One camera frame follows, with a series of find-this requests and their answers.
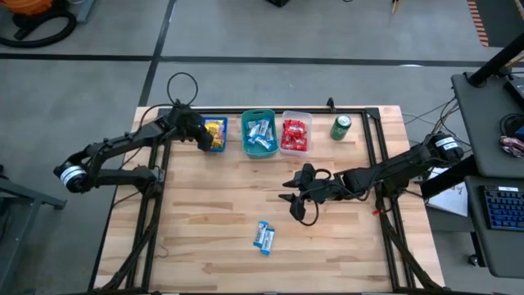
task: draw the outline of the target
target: red snack packet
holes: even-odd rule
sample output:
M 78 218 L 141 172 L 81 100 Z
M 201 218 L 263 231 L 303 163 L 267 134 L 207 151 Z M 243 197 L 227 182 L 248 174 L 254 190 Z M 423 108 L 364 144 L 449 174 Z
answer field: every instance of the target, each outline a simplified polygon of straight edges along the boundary
M 282 143 L 281 148 L 283 149 L 293 149 L 294 145 L 293 143 Z
M 296 151 L 307 152 L 308 140 L 306 138 L 299 138 L 293 143 L 293 149 Z
M 294 138 L 303 138 L 305 135 L 305 123 L 299 120 L 284 121 L 284 136 L 289 135 Z

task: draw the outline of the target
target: gray concrete floor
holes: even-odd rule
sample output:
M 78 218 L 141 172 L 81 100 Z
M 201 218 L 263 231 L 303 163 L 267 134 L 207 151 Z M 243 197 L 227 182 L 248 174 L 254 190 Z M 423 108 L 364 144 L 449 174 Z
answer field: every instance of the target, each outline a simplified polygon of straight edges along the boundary
M 97 0 L 90 21 L 48 48 L 29 54 L 152 55 L 169 0 Z M 13 31 L 0 13 L 0 34 Z M 60 20 L 41 28 L 48 34 Z M 497 48 L 480 45 L 466 0 L 404 0 L 391 16 L 389 0 L 291 0 L 276 9 L 263 0 L 178 0 L 163 56 L 321 57 L 484 61 Z M 0 163 L 17 183 L 66 198 L 64 211 L 43 208 L 12 291 L 84 291 L 89 283 L 114 188 L 66 192 L 52 174 L 72 152 L 129 129 L 149 62 L 0 60 Z M 200 84 L 198 106 L 401 105 L 420 114 L 450 100 L 452 74 L 474 68 L 161 62 L 148 105 L 167 102 L 165 83 L 176 71 Z M 175 97 L 192 95 L 176 81 Z M 438 120 L 438 112 L 424 117 Z M 468 139 L 459 113 L 447 124 Z M 432 126 L 407 125 L 421 141 Z M 108 163 L 116 167 L 120 159 Z M 434 233 L 446 284 L 463 291 L 518 293 L 524 280 L 496 279 L 470 268 L 468 234 Z M 459 242 L 462 247 L 452 247 Z

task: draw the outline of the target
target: black desk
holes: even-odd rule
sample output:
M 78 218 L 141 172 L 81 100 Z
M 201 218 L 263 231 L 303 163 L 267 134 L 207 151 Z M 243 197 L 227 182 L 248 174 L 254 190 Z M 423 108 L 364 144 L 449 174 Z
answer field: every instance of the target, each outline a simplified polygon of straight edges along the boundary
M 435 196 L 463 182 L 465 175 L 524 178 L 524 161 L 511 157 L 499 146 L 500 119 L 508 114 L 524 114 L 504 89 L 507 81 L 507 78 L 493 76 L 486 86 L 477 88 L 468 83 L 465 75 L 451 77 L 473 155 L 422 184 L 424 196 Z
M 427 218 L 432 231 L 471 233 L 475 231 L 471 216 L 464 217 L 454 213 L 426 206 Z
M 485 262 L 490 273 L 496 277 L 524 278 L 524 233 L 488 229 L 481 204 L 481 198 L 484 196 L 479 188 L 482 185 L 524 188 L 524 180 L 468 176 L 465 183 L 469 196 L 469 211 L 480 244 L 480 249 L 476 249 L 479 264 Z
M 421 189 L 424 197 L 432 197 L 466 180 L 475 229 L 472 241 L 479 265 L 487 266 L 495 276 L 524 278 L 524 256 L 516 254 L 524 247 L 524 233 L 487 229 L 476 189 L 489 183 L 504 185 L 506 181 L 520 183 L 524 187 L 524 160 L 510 156 L 499 146 L 500 119 L 508 114 L 524 114 L 504 89 L 507 81 L 506 78 L 492 76 L 484 87 L 477 88 L 468 83 L 465 75 L 451 78 L 473 156 L 426 181 Z

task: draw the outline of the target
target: teal plastic bin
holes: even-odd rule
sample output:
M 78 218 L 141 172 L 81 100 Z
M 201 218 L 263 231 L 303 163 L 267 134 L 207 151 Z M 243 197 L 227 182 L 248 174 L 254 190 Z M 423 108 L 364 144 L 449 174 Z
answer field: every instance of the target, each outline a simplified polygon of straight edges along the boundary
M 271 126 L 271 129 L 273 131 L 273 137 L 275 138 L 275 141 L 271 145 L 271 149 L 268 151 L 265 149 L 265 147 L 262 147 L 258 143 L 255 144 L 249 144 L 247 142 L 247 134 L 249 130 L 247 129 L 246 123 L 254 120 L 262 120 L 264 118 L 269 118 L 269 126 Z M 251 110 L 251 111 L 244 111 L 242 113 L 241 118 L 241 124 L 242 124 L 242 147 L 244 148 L 244 152 L 249 157 L 252 158 L 267 158 L 272 157 L 275 153 L 278 152 L 278 138 L 277 138 L 277 129 L 275 126 L 275 112 L 273 110 L 269 109 L 261 109 L 261 110 Z

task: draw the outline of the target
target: blue plastic container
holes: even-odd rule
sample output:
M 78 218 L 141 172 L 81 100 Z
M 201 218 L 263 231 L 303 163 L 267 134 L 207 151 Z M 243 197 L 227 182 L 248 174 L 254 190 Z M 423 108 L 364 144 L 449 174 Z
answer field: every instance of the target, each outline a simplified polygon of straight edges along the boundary
M 226 143 L 228 142 L 228 118 L 227 117 L 204 117 L 204 124 L 208 120 L 223 120 L 224 121 L 224 145 L 222 147 L 212 147 L 210 152 L 223 152 L 226 149 Z
M 250 121 L 262 120 L 264 118 L 269 119 L 269 126 L 273 131 L 274 142 L 271 144 L 271 149 L 268 151 L 265 147 L 262 147 L 258 143 L 249 144 L 247 142 L 247 134 L 249 130 L 246 127 L 246 123 Z M 272 157 L 278 151 L 278 140 L 277 140 L 277 129 L 275 126 L 275 112 L 269 109 L 251 110 L 244 111 L 241 118 L 242 125 L 242 147 L 244 152 L 252 158 L 267 158 Z

